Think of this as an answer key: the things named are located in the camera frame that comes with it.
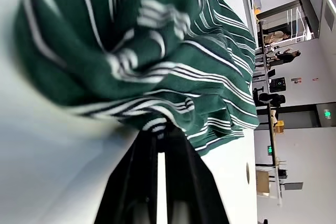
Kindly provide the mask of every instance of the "standing person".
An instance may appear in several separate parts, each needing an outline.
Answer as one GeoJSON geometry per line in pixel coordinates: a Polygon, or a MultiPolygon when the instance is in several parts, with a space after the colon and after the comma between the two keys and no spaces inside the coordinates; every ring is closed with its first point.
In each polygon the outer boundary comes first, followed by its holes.
{"type": "Polygon", "coordinates": [[[275,54],[274,60],[283,60],[284,63],[290,63],[292,62],[296,57],[301,55],[301,52],[299,50],[294,52],[289,52],[292,50],[292,48],[288,48],[286,51],[284,51],[282,54],[275,54]]]}
{"type": "Polygon", "coordinates": [[[289,31],[275,31],[274,33],[270,33],[264,37],[265,45],[283,41],[284,39],[290,38],[291,35],[292,34],[289,31]]]}
{"type": "MultiPolygon", "coordinates": [[[[301,55],[301,52],[299,50],[294,51],[294,52],[289,52],[290,50],[292,50],[292,48],[288,48],[287,50],[285,50],[282,54],[280,52],[277,52],[275,54],[275,56],[273,57],[273,61],[268,62],[267,66],[273,67],[273,66],[277,66],[277,65],[281,65],[281,64],[285,64],[285,63],[290,63],[292,62],[296,57],[301,55]]],[[[262,57],[257,58],[256,59],[256,63],[257,62],[262,62],[262,57]]],[[[259,64],[256,65],[257,68],[262,68],[264,67],[264,64],[259,64]]]]}

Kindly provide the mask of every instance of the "desk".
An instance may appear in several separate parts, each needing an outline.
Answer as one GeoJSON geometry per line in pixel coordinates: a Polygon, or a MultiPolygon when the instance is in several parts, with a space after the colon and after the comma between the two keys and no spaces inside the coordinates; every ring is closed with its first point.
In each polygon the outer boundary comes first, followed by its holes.
{"type": "Polygon", "coordinates": [[[276,134],[274,131],[274,123],[272,119],[271,107],[270,104],[267,104],[267,119],[268,119],[268,127],[269,127],[269,138],[270,138],[270,145],[272,147],[272,164],[256,164],[256,167],[263,167],[269,168],[274,171],[275,173],[275,183],[277,187],[277,199],[278,205],[282,206],[282,192],[281,192],[281,185],[279,179],[279,162],[277,161],[277,148],[276,148],[276,134]]]}

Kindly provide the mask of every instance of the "person in black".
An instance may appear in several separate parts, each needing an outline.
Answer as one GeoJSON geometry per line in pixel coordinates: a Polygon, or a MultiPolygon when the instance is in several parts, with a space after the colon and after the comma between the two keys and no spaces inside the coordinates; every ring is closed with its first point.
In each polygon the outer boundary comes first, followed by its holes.
{"type": "Polygon", "coordinates": [[[283,60],[284,63],[292,62],[296,57],[301,55],[300,51],[289,52],[291,48],[284,51],[282,54],[275,54],[274,60],[283,60]]]}
{"type": "Polygon", "coordinates": [[[261,89],[253,89],[253,100],[256,105],[256,107],[265,106],[267,103],[269,103],[273,107],[280,107],[281,104],[286,102],[286,98],[282,94],[267,94],[267,93],[261,93],[258,95],[258,91],[264,91],[264,87],[261,89]]]}
{"type": "MultiPolygon", "coordinates": [[[[292,49],[289,48],[286,51],[284,51],[282,54],[280,52],[277,52],[275,54],[274,58],[273,58],[274,61],[271,61],[271,62],[267,63],[267,66],[268,67],[273,67],[273,66],[282,65],[282,64],[285,64],[285,63],[290,63],[296,57],[299,57],[301,55],[301,52],[299,50],[294,51],[294,52],[289,52],[290,50],[292,50],[292,49]]],[[[264,67],[264,64],[256,65],[256,67],[262,68],[262,67],[264,67]]]]}

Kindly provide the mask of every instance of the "person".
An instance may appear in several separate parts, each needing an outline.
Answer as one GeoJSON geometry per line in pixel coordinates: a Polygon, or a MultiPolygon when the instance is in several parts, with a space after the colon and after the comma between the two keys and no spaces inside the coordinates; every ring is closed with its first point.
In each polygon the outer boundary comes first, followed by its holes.
{"type": "Polygon", "coordinates": [[[265,45],[270,45],[276,42],[283,41],[284,39],[288,39],[291,37],[291,32],[289,31],[275,31],[274,33],[270,33],[264,37],[265,45]]]}
{"type": "Polygon", "coordinates": [[[266,104],[270,104],[273,107],[280,107],[281,104],[286,102],[286,98],[282,94],[267,94],[261,93],[258,95],[258,91],[264,91],[264,87],[261,89],[253,89],[253,100],[256,107],[265,106],[266,104]]]}
{"type": "Polygon", "coordinates": [[[289,52],[290,50],[292,50],[292,48],[288,48],[282,54],[280,52],[277,52],[275,54],[274,60],[283,60],[284,63],[290,63],[296,57],[299,57],[301,55],[301,52],[299,50],[294,51],[294,52],[289,52]]]}
{"type": "MultiPolygon", "coordinates": [[[[277,65],[282,65],[285,63],[290,63],[292,62],[296,57],[299,57],[301,55],[301,52],[299,50],[294,51],[294,52],[289,52],[290,50],[293,50],[292,48],[288,48],[285,50],[282,54],[280,52],[277,52],[275,56],[273,57],[274,61],[269,62],[267,65],[270,67],[277,66],[277,65]]],[[[257,58],[256,62],[262,62],[262,57],[257,58]]],[[[258,68],[264,67],[264,64],[259,64],[256,65],[258,68]]]]}

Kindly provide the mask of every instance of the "green striped sweater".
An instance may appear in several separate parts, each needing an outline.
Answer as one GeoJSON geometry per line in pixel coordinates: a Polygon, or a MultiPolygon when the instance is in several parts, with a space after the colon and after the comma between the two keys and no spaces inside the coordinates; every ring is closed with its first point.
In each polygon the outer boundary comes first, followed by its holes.
{"type": "Polygon", "coordinates": [[[33,84],[66,111],[162,135],[201,155],[258,125],[255,41],[223,0],[22,0],[15,22],[33,84]]]}

